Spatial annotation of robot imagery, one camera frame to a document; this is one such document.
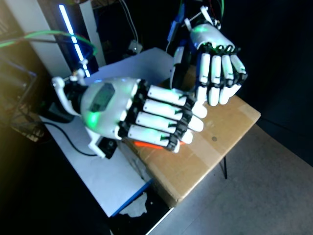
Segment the concrete floor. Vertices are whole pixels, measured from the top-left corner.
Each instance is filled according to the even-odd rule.
[[[313,168],[261,128],[227,155],[153,235],[313,234]]]

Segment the led light strip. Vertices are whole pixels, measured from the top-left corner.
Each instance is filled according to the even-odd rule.
[[[60,8],[60,11],[61,11],[61,14],[63,16],[63,20],[65,22],[65,25],[67,26],[67,30],[70,34],[74,35],[74,30],[72,28],[72,25],[69,21],[69,18],[67,16],[67,11],[65,10],[65,7],[64,5],[59,5],[59,8]],[[76,49],[76,52],[77,52],[77,55],[79,57],[79,60],[80,61],[83,61],[84,60],[84,57],[83,57],[83,54],[82,54],[82,51],[80,50],[80,47],[79,45],[77,44],[77,39],[75,37],[72,37],[72,41],[74,43],[74,46],[75,46],[75,49]],[[87,77],[90,77],[90,73],[89,73],[89,70],[87,68],[87,65],[83,64],[83,68],[85,70],[85,74]]]

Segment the cardboard box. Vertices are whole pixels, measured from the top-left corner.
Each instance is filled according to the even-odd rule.
[[[192,143],[180,146],[177,154],[125,141],[147,167],[139,168],[152,175],[156,191],[170,207],[182,201],[260,117],[258,111],[237,96],[226,105],[207,108],[204,130],[194,132]]]

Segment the robotic hand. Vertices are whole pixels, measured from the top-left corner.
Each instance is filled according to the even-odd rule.
[[[180,87],[186,68],[196,55],[196,100],[201,104],[207,100],[215,106],[228,102],[246,80],[247,72],[237,56],[240,49],[219,31],[219,21],[212,20],[207,10],[202,6],[199,14],[184,20],[183,26],[187,27],[190,38],[175,52],[170,87]],[[191,21],[201,15],[204,19],[192,27]]]
[[[203,129],[199,118],[206,116],[206,108],[180,91],[130,77],[105,79],[89,87],[78,84],[83,79],[72,76],[71,81],[77,88],[66,96],[63,79],[52,79],[63,107],[81,116],[91,137],[89,147],[101,157],[105,154],[97,144],[102,137],[130,138],[178,152],[180,141],[191,143],[191,130]]]

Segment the white cable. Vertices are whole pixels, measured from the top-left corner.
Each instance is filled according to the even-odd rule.
[[[134,39],[137,41],[137,38],[136,38],[135,32],[134,32],[134,30],[133,30],[133,27],[132,27],[132,25],[131,25],[131,23],[130,23],[130,21],[129,21],[128,17],[127,17],[127,12],[126,12],[126,10],[125,10],[124,4],[123,4],[123,3],[121,3],[121,6],[122,6],[123,11],[124,11],[124,13],[125,13],[125,16],[126,16],[126,19],[127,19],[128,24],[129,24],[129,27],[130,27],[130,28],[131,28],[131,30],[132,30],[132,33],[133,33]]]
[[[170,46],[171,42],[168,42],[167,46],[166,46],[166,49],[165,49],[165,52],[167,53],[167,50],[168,50],[168,47]]]
[[[133,28],[134,28],[134,31],[135,31],[135,34],[136,34],[136,40],[137,40],[137,43],[138,43],[138,34],[137,34],[137,31],[136,31],[135,25],[134,25],[134,23],[133,23],[132,16],[131,16],[131,14],[130,14],[130,12],[129,12],[129,9],[128,9],[128,7],[127,7],[125,1],[124,1],[124,0],[120,0],[120,1],[121,1],[122,3],[124,3],[124,5],[125,5],[125,7],[126,7],[126,10],[127,10],[127,12],[128,12],[129,19],[131,20],[132,26],[133,26]]]

